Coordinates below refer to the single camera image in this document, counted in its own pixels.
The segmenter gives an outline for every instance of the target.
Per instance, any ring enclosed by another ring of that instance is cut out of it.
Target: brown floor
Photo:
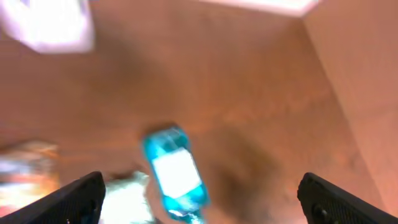
[[[66,184],[146,166],[143,133],[176,122],[208,185],[210,223],[303,223],[308,171],[383,208],[302,21],[187,0],[92,6],[92,54],[37,55],[1,37],[1,144],[58,143]]]

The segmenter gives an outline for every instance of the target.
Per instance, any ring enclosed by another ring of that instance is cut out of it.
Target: wall
[[[305,18],[388,212],[398,215],[398,1],[329,0]]]

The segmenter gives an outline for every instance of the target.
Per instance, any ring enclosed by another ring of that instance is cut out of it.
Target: white label
[[[184,148],[154,159],[154,169],[163,193],[179,198],[201,184],[191,154]]]

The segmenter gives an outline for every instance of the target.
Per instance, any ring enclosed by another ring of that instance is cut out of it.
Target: blue bottle
[[[210,199],[193,160],[188,136],[182,129],[172,127],[147,136],[143,144],[169,217],[185,223],[204,223],[200,211]]]

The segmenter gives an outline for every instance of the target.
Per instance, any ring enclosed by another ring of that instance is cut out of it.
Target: colorful object
[[[204,223],[200,211],[210,199],[193,160],[188,136],[178,127],[158,131],[145,138],[144,153],[169,216],[185,223]]]
[[[57,146],[29,141],[0,154],[0,217],[59,189]]]

